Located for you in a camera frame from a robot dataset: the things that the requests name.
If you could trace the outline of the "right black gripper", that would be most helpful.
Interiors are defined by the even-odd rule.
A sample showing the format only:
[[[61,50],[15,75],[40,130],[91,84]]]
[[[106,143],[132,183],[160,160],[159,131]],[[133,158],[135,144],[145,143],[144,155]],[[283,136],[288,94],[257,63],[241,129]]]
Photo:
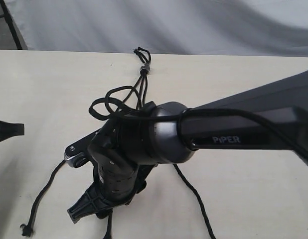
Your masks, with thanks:
[[[118,205],[128,205],[137,193],[140,166],[119,149],[119,123],[109,119],[97,131],[88,145],[88,153],[95,162],[96,188],[88,188],[67,212],[72,222],[95,214],[105,219],[113,208],[105,208],[102,197]]]

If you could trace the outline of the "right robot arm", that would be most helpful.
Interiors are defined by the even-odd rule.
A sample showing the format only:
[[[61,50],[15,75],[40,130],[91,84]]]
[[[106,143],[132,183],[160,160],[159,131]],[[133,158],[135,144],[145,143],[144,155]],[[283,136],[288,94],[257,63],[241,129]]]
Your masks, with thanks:
[[[74,168],[93,164],[93,183],[68,209],[71,220],[128,204],[160,164],[188,161],[199,149],[290,150],[308,166],[308,70],[196,108],[178,102],[132,109],[108,92],[97,131],[65,149]]]

